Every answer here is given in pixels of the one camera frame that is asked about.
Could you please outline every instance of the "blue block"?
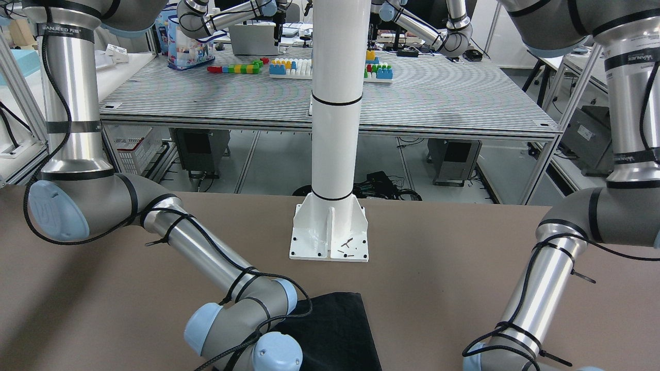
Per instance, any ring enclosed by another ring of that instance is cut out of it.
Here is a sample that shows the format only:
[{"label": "blue block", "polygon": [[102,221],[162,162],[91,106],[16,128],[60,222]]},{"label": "blue block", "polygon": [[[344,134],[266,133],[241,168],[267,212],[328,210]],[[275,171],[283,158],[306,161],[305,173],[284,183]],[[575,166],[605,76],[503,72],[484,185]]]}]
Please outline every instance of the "blue block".
[{"label": "blue block", "polygon": [[[23,77],[27,77],[36,71],[39,71],[41,67],[39,55],[34,50],[20,50],[12,49],[11,53],[14,55],[16,62],[18,63],[18,68],[23,74]],[[0,74],[0,85],[7,85],[7,82]]]},{"label": "blue block", "polygon": [[271,64],[269,72],[271,75],[286,75],[286,66]]},{"label": "blue block", "polygon": [[376,71],[376,78],[377,79],[393,79],[394,78],[394,72],[392,71],[391,68],[379,68],[378,71]]}]

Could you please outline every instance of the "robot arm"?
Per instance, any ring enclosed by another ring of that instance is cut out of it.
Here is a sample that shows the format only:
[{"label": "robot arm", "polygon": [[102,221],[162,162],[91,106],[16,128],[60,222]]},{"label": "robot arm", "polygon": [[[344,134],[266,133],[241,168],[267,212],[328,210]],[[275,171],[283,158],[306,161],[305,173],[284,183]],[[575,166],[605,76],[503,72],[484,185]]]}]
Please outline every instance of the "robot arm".
[{"label": "robot arm", "polygon": [[548,212],[502,321],[478,339],[490,342],[463,352],[465,370],[554,370],[536,359],[547,355],[543,340],[587,241],[658,245],[660,1],[501,2],[538,56],[564,55],[588,35],[605,49],[615,163],[607,187],[576,192]]},{"label": "robot arm", "polygon": [[[141,225],[186,256],[223,292],[220,304],[202,306],[190,319],[184,337],[197,354],[217,368],[232,362],[235,370],[270,370],[279,351],[297,370],[302,351],[293,338],[279,333],[262,337],[296,305],[289,280],[259,272],[222,240],[213,236],[161,185],[132,174],[118,174],[106,162],[101,138],[94,66],[93,32],[104,19],[114,28],[149,27],[165,0],[84,3],[23,1],[25,14],[37,24],[50,155],[28,183],[24,213],[30,229],[54,244],[81,244],[128,224]],[[136,10],[144,17],[135,17]],[[32,224],[28,213],[45,236]],[[233,300],[235,305],[223,308]],[[253,352],[259,349],[269,352]],[[242,344],[232,358],[229,350]]]},{"label": "robot arm", "polygon": [[200,39],[245,20],[284,13],[286,5],[286,0],[249,0],[215,15],[207,15],[208,0],[181,0],[176,10],[183,33]]},{"label": "robot arm", "polygon": [[404,8],[408,0],[372,1],[372,12],[386,22],[393,21],[424,40],[431,49],[448,57],[457,57],[467,49],[472,37],[472,24],[467,16],[465,0],[447,0],[447,30],[436,30]]}]

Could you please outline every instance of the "black label band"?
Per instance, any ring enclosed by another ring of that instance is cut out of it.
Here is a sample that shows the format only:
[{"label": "black label band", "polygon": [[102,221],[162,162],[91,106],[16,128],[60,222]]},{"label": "black label band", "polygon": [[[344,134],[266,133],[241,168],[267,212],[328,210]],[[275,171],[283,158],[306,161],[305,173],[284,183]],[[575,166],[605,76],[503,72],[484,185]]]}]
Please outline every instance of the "black label band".
[{"label": "black label band", "polygon": [[640,162],[656,161],[658,158],[660,158],[660,148],[654,148],[648,151],[615,153],[614,163],[617,165],[637,164]]},{"label": "black label band", "polygon": [[620,55],[615,55],[605,60],[605,70],[623,65],[636,65],[639,63],[651,63],[660,61],[660,48],[646,48],[642,50],[630,51]]},{"label": "black label band", "polygon": [[[64,134],[69,131],[67,121],[49,121],[46,123],[49,134]],[[101,121],[74,121],[71,123],[71,133],[99,133]]]},{"label": "black label band", "polygon": [[37,36],[59,36],[62,38],[83,39],[94,42],[94,31],[89,28],[71,26],[70,24],[60,23],[39,23],[37,24]]}]

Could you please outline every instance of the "light blue box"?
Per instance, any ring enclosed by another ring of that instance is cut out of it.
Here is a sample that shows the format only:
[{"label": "light blue box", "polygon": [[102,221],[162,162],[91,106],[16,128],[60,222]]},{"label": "light blue box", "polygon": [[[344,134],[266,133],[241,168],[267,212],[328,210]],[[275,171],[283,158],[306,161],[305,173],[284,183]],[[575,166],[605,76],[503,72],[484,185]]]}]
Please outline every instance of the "light blue box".
[{"label": "light blue box", "polygon": [[[39,61],[39,55],[37,54],[36,51],[12,49],[11,52],[12,54],[14,54],[14,58],[18,63],[18,67],[20,68],[20,72],[23,73],[23,77],[27,77],[35,73],[36,71],[39,71],[41,64]],[[1,73],[0,73],[0,85],[7,85],[7,82],[5,81],[5,78],[4,76],[2,76]]]}]

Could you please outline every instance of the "black cloth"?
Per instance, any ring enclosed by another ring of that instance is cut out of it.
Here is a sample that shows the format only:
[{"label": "black cloth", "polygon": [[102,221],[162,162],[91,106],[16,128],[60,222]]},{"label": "black cloth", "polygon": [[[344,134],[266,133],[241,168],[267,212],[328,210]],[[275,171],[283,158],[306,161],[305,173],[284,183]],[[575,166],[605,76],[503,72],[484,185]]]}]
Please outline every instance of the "black cloth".
[{"label": "black cloth", "polygon": [[[303,318],[288,318],[271,331],[290,335],[303,352],[301,371],[380,371],[362,295],[334,292],[312,298],[312,313]],[[298,302],[291,314],[309,308]]]}]

